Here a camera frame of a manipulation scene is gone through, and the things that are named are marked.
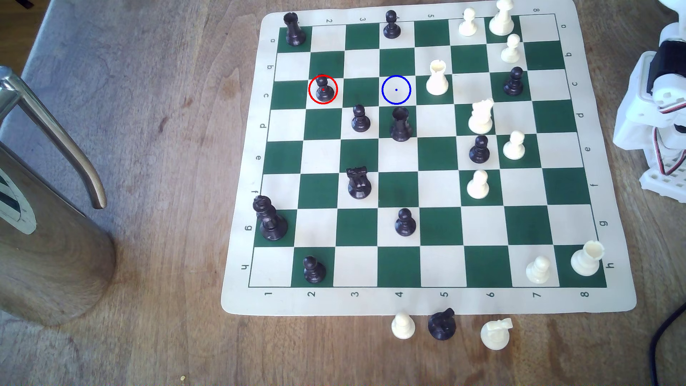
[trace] white pawn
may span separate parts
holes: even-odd
[[[586,241],[584,247],[571,256],[571,267],[581,276],[591,276],[598,271],[598,260],[605,255],[605,247],[600,241]]]
[[[490,321],[481,327],[481,341],[491,350],[502,350],[510,341],[512,319]]]
[[[490,110],[493,108],[493,98],[472,103],[472,115],[469,117],[467,126],[469,130],[477,134],[486,134],[493,127],[490,118]]]
[[[539,256],[526,266],[526,277],[536,284],[543,284],[550,277],[550,260],[545,256]]]
[[[485,170],[477,170],[474,177],[467,183],[467,194],[475,200],[480,200],[488,196],[488,173]]]
[[[498,36],[505,36],[512,33],[515,28],[515,22],[510,17],[510,10],[514,8],[512,0],[498,0],[495,3],[499,12],[490,20],[488,28],[490,31]]]
[[[515,130],[510,134],[510,141],[503,146],[503,155],[512,160],[524,157],[524,133]]]
[[[503,49],[502,53],[500,53],[500,58],[504,62],[516,63],[519,60],[519,51],[517,51],[517,47],[519,47],[519,42],[521,42],[519,35],[511,34],[510,36],[508,36],[508,46],[505,49]]]
[[[429,65],[431,76],[427,80],[427,91],[432,95],[443,95],[448,91],[448,80],[445,78],[445,62],[434,60]]]
[[[462,36],[472,36],[476,33],[476,24],[474,24],[474,18],[476,17],[476,11],[472,7],[467,7],[462,14],[464,21],[460,23],[458,31]]]
[[[393,335],[399,339],[408,339],[414,335],[414,320],[406,313],[398,313],[390,324]]]

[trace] black chess piece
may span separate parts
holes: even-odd
[[[474,147],[469,150],[469,159],[474,163],[484,163],[490,157],[488,149],[488,138],[485,135],[477,135],[474,140]]]
[[[448,308],[442,313],[435,313],[429,317],[429,333],[439,341],[446,341],[453,337],[457,326],[455,325],[455,311]]]
[[[369,126],[372,125],[372,122],[366,115],[364,115],[364,106],[361,104],[356,104],[353,106],[353,115],[355,116],[352,122],[353,130],[357,131],[358,133],[364,133],[365,131],[369,130]]]
[[[336,95],[336,92],[333,90],[333,87],[329,86],[329,79],[320,74],[317,77],[316,82],[317,92],[315,94],[317,95],[319,102],[328,102],[329,100],[332,100],[333,96]]]
[[[298,25],[298,15],[295,12],[283,15],[283,22],[286,24],[286,43],[295,47],[307,40],[305,31]]]
[[[400,25],[397,25],[395,21],[398,20],[398,15],[394,10],[386,12],[386,23],[387,26],[383,28],[383,35],[389,39],[395,39],[400,36]]]
[[[398,212],[398,219],[395,220],[395,231],[400,236],[409,236],[417,229],[417,222],[412,218],[412,213],[406,207]]]
[[[327,268],[312,256],[303,259],[303,266],[305,267],[303,271],[305,280],[309,283],[319,283],[327,276]]]
[[[372,192],[372,183],[367,179],[367,167],[347,168],[346,175],[350,179],[348,182],[348,193],[353,198],[362,200]]]
[[[506,94],[517,96],[524,91],[524,84],[521,82],[521,77],[523,74],[524,71],[521,69],[521,67],[515,67],[512,69],[512,71],[510,71],[510,79],[508,79],[503,86],[503,90]]]
[[[278,240],[288,230],[288,223],[276,212],[272,200],[267,196],[257,196],[252,202],[252,208],[260,219],[259,231],[267,240]]]
[[[390,136],[398,142],[405,142],[412,136],[412,126],[407,122],[410,112],[405,107],[393,109],[393,125],[390,127]]]

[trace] wood grain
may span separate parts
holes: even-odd
[[[28,10],[14,0],[0,3],[0,65],[16,73],[21,73],[29,57],[49,0],[32,3],[34,6]]]
[[[3,141],[110,232],[113,285],[83,317],[41,328],[0,316],[0,380],[18,384],[626,384],[648,382],[654,330],[686,300],[686,206],[641,190],[641,152],[611,141],[639,55],[676,17],[655,0],[577,0],[638,306],[627,313],[458,317],[438,342],[390,317],[240,317],[220,291],[259,35],[269,12],[416,0],[54,0],[25,79],[101,173],[77,174],[19,114]],[[663,384],[686,383],[686,319],[659,346]]]

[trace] chess mat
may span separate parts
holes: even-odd
[[[428,315],[571,313],[630,310],[636,304],[624,231],[598,119],[582,35],[571,0],[515,0],[519,62],[500,53],[507,36],[488,22],[495,1],[297,12],[305,44],[285,42],[284,13],[261,26],[222,306],[246,315]],[[461,36],[465,7],[477,33]],[[401,35],[383,36],[385,13]],[[446,62],[449,90],[426,91],[429,63]],[[506,95],[514,66],[524,92]],[[338,90],[328,104],[308,95],[319,74]],[[310,84],[311,94],[316,83]],[[413,136],[390,138],[396,103],[410,112]],[[468,156],[476,134],[471,104],[493,98],[490,159]],[[371,127],[351,128],[365,106]],[[513,130],[525,155],[502,154]],[[346,168],[366,166],[369,197],[347,192]],[[474,170],[490,192],[466,193]],[[268,241],[252,209],[269,196],[288,233]],[[416,231],[394,230],[412,211]],[[574,251],[600,240],[606,255],[595,275],[576,274]],[[303,277],[303,258],[326,266],[318,284]],[[550,279],[531,283],[525,268],[548,257]]]

